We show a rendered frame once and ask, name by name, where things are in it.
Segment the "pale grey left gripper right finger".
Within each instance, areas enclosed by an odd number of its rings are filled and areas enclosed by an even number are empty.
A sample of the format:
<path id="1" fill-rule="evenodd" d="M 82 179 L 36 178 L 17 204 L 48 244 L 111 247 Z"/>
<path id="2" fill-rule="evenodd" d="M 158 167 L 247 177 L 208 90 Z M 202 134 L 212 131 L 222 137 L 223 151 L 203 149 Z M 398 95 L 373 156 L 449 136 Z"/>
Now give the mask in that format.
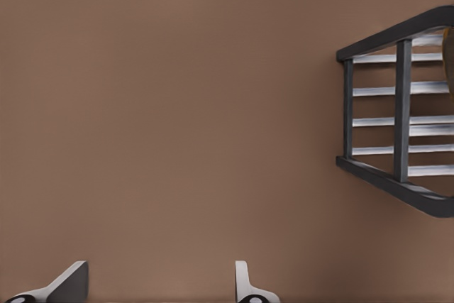
<path id="1" fill-rule="evenodd" d="M 275 293 L 259 289 L 250 283 L 246 261 L 235 261 L 235 272 L 236 303 L 280 303 L 280 298 Z"/>

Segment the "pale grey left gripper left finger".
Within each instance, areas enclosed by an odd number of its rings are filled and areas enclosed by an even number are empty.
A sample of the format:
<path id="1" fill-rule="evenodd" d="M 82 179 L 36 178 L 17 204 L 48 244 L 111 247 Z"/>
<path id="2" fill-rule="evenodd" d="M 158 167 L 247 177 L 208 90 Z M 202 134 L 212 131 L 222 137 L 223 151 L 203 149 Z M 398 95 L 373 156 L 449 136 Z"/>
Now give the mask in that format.
<path id="1" fill-rule="evenodd" d="M 18 293 L 4 303 L 85 303 L 89 294 L 89 264 L 78 260 L 49 285 Z"/>

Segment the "dark grey shoe rack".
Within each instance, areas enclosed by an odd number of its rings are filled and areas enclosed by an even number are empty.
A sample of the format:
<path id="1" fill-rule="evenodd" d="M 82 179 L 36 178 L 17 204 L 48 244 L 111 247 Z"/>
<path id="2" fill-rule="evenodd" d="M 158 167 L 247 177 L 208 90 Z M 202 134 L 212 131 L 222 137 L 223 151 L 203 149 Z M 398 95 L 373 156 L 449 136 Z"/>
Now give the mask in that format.
<path id="1" fill-rule="evenodd" d="M 412 82 L 411 64 L 415 61 L 443 61 L 442 28 L 454 27 L 454 5 L 435 7 L 366 37 L 336 53 L 343 63 L 343 155 L 338 167 L 381 189 L 425 214 L 454 218 L 454 197 L 438 194 L 409 182 L 411 177 L 454 176 L 454 165 L 409 165 L 409 153 L 454 152 L 454 143 L 411 146 L 412 137 L 454 136 L 454 115 L 410 115 L 411 95 L 447 94 L 444 81 Z M 355 88 L 353 67 L 360 63 L 394 63 L 393 87 Z M 355 97 L 393 96 L 394 116 L 353 118 Z M 389 147 L 353 147 L 353 129 L 393 126 L 394 144 Z"/>

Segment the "brown shoe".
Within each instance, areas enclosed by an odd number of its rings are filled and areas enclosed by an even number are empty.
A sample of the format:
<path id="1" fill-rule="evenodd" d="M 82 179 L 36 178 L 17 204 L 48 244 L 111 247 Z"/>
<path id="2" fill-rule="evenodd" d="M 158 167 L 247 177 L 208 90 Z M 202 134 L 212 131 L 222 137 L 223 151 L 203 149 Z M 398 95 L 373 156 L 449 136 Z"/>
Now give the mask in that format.
<path id="1" fill-rule="evenodd" d="M 454 102 L 454 27 L 446 28 L 442 40 L 443 69 L 450 99 Z"/>

